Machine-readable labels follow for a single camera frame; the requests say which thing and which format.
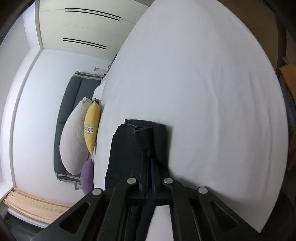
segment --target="dark jeans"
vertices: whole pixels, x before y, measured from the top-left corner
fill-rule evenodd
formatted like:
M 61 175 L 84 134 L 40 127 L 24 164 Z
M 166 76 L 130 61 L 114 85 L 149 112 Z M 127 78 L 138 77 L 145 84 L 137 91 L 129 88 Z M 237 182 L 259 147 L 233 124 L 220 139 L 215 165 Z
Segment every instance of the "dark jeans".
M 142 164 L 152 158 L 167 168 L 167 142 L 165 125 L 145 120 L 125 120 L 112 139 L 106 189 L 114 188 L 118 182 L 130 177 L 141 180 Z M 132 207 L 128 241 L 146 239 L 154 209 L 151 201 L 144 207 Z
M 112 139 L 106 189 L 114 188 L 123 179 L 140 179 L 143 158 L 155 157 L 168 166 L 165 125 L 145 120 L 125 120 Z

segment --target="mattress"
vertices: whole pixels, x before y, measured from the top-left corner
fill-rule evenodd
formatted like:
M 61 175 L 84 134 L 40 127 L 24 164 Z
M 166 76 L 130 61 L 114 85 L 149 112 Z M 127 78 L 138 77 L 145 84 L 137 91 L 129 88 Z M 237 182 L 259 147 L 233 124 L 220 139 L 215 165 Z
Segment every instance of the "mattress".
M 221 3 L 156 0 L 106 76 L 101 104 L 95 187 L 104 188 L 112 136 L 125 119 L 162 123 L 171 176 L 208 187 L 262 230 L 284 177 L 286 110 L 260 44 Z M 172 239 L 169 215 L 156 209 L 147 240 Z

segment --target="upholstered headboard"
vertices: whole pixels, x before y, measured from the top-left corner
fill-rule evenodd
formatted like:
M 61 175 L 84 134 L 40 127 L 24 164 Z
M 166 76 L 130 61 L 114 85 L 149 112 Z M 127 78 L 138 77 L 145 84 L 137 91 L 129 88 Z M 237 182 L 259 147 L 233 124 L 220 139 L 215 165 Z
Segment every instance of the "upholstered headboard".
M 80 183 L 80 174 L 72 175 L 65 169 L 59 153 L 59 142 L 66 120 L 73 109 L 83 97 L 92 98 L 94 90 L 101 84 L 102 78 L 98 75 L 76 72 L 68 83 L 59 109 L 54 140 L 54 171 L 60 181 Z

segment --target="beige pillow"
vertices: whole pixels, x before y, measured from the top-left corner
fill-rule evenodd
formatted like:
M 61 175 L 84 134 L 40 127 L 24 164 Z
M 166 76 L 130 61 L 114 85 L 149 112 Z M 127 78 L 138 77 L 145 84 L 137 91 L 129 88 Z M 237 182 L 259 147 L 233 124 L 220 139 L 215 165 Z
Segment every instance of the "beige pillow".
M 59 144 L 59 152 L 66 170 L 72 175 L 81 172 L 89 151 L 83 135 L 83 124 L 91 100 L 84 97 L 68 117 Z

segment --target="pillow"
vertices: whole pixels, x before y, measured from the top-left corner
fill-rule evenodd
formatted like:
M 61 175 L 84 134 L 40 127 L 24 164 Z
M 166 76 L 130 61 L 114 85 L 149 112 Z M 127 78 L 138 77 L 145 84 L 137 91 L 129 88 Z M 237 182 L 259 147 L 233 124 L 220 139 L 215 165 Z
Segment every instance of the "pillow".
M 103 79 L 102 83 L 94 90 L 92 100 L 94 100 L 94 99 L 101 100 L 102 99 L 105 83 L 106 83 L 106 80 Z
M 89 152 L 83 136 L 83 123 L 91 100 L 84 97 L 69 115 L 59 144 L 59 152 L 66 170 L 72 175 L 81 172 Z
M 80 184 L 84 195 L 94 188 L 94 163 L 92 159 L 89 159 L 83 164 L 80 174 Z
M 100 118 L 101 107 L 96 102 L 93 102 L 87 110 L 84 120 L 84 138 L 90 154 L 94 153 Z

